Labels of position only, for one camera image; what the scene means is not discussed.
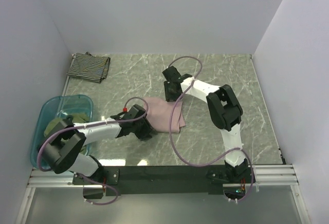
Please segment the pink tank top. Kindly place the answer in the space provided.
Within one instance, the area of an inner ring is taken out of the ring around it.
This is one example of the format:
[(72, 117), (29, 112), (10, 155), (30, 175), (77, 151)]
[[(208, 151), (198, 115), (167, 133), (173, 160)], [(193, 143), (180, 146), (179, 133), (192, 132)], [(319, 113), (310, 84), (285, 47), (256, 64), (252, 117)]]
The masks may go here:
[[(144, 97), (144, 99), (149, 106), (147, 120), (151, 126), (157, 132), (168, 133), (170, 114), (175, 102), (167, 102), (159, 97)], [(180, 101), (175, 106), (172, 116), (172, 133), (179, 133), (184, 126), (186, 126), (186, 123), (182, 114), (182, 101)]]

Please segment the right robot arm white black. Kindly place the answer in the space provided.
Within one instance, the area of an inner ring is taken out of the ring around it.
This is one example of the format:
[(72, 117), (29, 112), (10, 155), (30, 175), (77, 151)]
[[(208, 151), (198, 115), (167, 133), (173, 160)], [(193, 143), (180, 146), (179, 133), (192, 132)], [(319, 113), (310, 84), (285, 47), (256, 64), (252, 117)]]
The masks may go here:
[(241, 151), (243, 110), (231, 86), (212, 85), (196, 80), (190, 74), (181, 75), (174, 66), (170, 66), (162, 74), (166, 79), (166, 101), (177, 101), (181, 94), (188, 94), (207, 103), (211, 121), (220, 129), (223, 138), (226, 178), (231, 182), (238, 182), (247, 172), (248, 161)]

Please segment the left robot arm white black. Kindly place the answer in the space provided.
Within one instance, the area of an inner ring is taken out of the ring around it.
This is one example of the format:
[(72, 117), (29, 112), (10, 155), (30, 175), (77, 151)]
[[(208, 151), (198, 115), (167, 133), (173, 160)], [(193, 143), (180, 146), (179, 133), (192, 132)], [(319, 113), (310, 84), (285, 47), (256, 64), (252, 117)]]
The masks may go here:
[(55, 125), (40, 146), (37, 156), (38, 168), (56, 174), (66, 171), (84, 175), (92, 184), (101, 181), (103, 166), (89, 155), (80, 153), (82, 147), (102, 139), (116, 139), (134, 134), (139, 140), (151, 139), (157, 134), (147, 120), (147, 109), (135, 104), (129, 110), (110, 116), (103, 121), (72, 123), (62, 119)]

